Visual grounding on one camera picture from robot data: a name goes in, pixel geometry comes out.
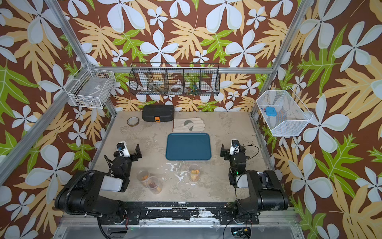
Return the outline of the brown tape roll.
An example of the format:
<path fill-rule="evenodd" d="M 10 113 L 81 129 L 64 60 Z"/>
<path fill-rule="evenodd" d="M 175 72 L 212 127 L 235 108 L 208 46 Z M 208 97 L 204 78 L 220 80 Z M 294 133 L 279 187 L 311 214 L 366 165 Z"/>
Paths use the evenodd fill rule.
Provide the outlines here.
<path fill-rule="evenodd" d="M 138 117 L 130 117 L 127 120 L 127 124 L 131 127 L 137 126 L 140 122 L 140 119 Z"/>

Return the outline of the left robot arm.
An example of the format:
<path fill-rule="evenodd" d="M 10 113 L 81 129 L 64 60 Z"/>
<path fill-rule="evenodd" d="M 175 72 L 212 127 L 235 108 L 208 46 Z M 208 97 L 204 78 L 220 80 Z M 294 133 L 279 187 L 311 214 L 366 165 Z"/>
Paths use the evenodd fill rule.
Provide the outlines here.
<path fill-rule="evenodd" d="M 100 191 L 125 192 L 130 182 L 132 163 L 142 158 L 139 144 L 129 153 L 126 142 L 117 144 L 114 160 L 106 155 L 108 172 L 78 171 L 55 199 L 55 208 L 69 215 L 113 216 L 123 218 L 122 202 L 100 196 Z"/>

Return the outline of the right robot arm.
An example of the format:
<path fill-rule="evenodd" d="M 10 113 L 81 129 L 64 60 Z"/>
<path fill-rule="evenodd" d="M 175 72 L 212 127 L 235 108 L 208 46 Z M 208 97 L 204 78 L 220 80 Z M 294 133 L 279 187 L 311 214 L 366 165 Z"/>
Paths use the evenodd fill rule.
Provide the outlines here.
<path fill-rule="evenodd" d="M 277 175 L 272 170 L 258 172 L 246 169 L 246 148 L 237 140 L 233 140 L 229 149 L 220 149 L 220 156 L 229 161 L 228 178 L 230 185 L 235 189 L 247 188 L 249 196 L 245 199 L 236 199 L 236 216 L 254 216 L 262 211 L 284 211 L 289 202 Z"/>

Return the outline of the clear jar with cookies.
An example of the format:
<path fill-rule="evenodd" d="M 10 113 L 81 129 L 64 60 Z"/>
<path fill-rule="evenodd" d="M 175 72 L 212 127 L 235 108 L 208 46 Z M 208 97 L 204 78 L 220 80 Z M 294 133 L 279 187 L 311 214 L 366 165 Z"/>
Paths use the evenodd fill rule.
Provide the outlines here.
<path fill-rule="evenodd" d="M 189 167 L 189 173 L 190 173 L 190 180 L 193 182 L 196 182 L 200 178 L 201 167 L 197 164 L 192 164 Z"/>

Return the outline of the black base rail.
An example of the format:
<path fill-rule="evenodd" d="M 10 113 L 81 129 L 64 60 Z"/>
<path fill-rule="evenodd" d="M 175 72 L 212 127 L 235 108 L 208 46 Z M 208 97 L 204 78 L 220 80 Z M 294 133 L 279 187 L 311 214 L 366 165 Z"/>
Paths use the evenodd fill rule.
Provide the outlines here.
<path fill-rule="evenodd" d="M 169 219 L 185 222 L 212 220 L 220 225 L 232 224 L 234 221 L 259 223 L 259 212 L 245 213 L 233 202 L 123 202 L 121 218 L 103 216 L 102 225 L 139 225 L 146 220 Z"/>

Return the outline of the clear jar brown cookies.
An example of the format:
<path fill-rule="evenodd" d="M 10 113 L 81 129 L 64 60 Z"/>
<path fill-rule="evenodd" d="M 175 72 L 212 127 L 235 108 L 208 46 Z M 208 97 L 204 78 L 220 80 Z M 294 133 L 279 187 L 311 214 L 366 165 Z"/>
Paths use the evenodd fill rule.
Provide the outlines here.
<path fill-rule="evenodd" d="M 146 186 L 153 194 L 159 194 L 163 188 L 162 183 L 155 176 L 148 177 Z"/>

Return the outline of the black tool case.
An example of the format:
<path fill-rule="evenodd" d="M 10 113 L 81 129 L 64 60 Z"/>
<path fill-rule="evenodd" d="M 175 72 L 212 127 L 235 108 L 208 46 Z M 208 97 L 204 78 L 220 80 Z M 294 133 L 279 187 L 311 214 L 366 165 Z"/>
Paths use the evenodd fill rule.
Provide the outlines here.
<path fill-rule="evenodd" d="M 147 105 L 142 110 L 142 119 L 147 122 L 168 122 L 174 119 L 172 105 Z"/>

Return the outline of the teal plastic tray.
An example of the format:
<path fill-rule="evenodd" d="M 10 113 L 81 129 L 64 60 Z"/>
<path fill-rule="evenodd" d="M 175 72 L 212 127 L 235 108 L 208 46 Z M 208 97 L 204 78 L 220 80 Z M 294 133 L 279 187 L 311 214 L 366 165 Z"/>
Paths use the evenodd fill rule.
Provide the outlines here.
<path fill-rule="evenodd" d="M 207 133 L 171 133 L 167 137 L 166 159 L 169 161 L 207 161 L 211 157 Z"/>

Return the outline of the clear jar orange cookies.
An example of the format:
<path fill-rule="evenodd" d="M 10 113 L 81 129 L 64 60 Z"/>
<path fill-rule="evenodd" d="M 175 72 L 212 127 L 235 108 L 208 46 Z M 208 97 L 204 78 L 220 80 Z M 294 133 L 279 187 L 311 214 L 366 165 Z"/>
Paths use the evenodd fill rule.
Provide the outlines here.
<path fill-rule="evenodd" d="M 150 173 L 148 170 L 140 170 L 137 173 L 137 180 L 144 186 L 147 187 L 148 178 L 150 177 Z"/>

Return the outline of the blue object in basket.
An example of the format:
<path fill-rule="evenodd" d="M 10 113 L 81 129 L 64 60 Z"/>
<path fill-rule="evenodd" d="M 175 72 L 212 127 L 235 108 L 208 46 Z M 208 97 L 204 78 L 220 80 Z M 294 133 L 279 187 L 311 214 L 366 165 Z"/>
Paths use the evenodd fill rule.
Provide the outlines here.
<path fill-rule="evenodd" d="M 276 112 L 276 109 L 274 107 L 266 107 L 265 113 L 269 117 L 276 117 L 277 116 L 277 112 Z"/>

